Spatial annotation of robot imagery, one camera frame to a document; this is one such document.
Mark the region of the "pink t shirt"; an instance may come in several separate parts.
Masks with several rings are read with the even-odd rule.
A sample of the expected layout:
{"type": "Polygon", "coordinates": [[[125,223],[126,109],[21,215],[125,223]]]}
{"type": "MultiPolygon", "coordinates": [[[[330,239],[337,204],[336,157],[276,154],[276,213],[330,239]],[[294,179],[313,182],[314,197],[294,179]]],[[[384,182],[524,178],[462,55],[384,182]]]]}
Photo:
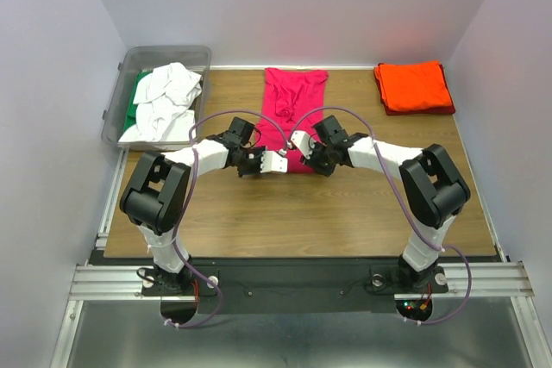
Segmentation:
{"type": "MultiPolygon", "coordinates": [[[[323,107],[325,85],[329,77],[327,71],[293,72],[266,68],[264,75],[265,88],[261,114],[275,121],[287,137],[304,114],[323,107]]],[[[299,129],[315,139],[312,125],[322,119],[322,111],[313,113],[301,122],[299,129]]],[[[256,129],[257,133],[260,133],[260,137],[257,136],[254,139],[258,141],[257,146],[264,146],[273,151],[282,148],[282,137],[272,123],[261,118],[256,124],[256,129]]],[[[314,173],[310,167],[301,163],[301,152],[298,150],[288,150],[286,158],[288,159],[288,173],[314,173]]]]}

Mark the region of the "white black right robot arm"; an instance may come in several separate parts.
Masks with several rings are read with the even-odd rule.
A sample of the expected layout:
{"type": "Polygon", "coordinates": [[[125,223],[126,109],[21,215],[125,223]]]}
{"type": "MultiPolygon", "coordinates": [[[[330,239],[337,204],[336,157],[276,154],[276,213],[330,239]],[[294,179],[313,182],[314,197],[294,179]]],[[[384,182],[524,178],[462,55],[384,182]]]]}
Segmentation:
{"type": "Polygon", "coordinates": [[[371,134],[348,134],[331,115],[312,126],[315,140],[300,130],[291,143],[301,162],[315,173],[330,176],[335,168],[364,168],[385,175],[411,226],[411,236],[392,271],[406,290],[427,284],[435,271],[445,236],[471,197],[467,182],[444,147],[402,147],[371,134]]]}

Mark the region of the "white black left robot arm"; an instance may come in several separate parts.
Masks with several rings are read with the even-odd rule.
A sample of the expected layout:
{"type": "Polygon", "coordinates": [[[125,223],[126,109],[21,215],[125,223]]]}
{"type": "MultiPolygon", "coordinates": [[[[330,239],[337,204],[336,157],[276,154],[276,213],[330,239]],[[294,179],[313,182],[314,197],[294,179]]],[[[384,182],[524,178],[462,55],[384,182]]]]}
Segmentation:
{"type": "Polygon", "coordinates": [[[171,296],[198,290],[191,255],[180,240],[180,223],[200,175],[229,166],[239,176],[260,172],[265,148],[250,144],[254,134],[259,131],[253,123],[236,117],[226,131],[198,144],[168,155],[148,151],[139,158],[119,208],[138,227],[153,254],[153,266],[137,271],[143,294],[171,296]]]}

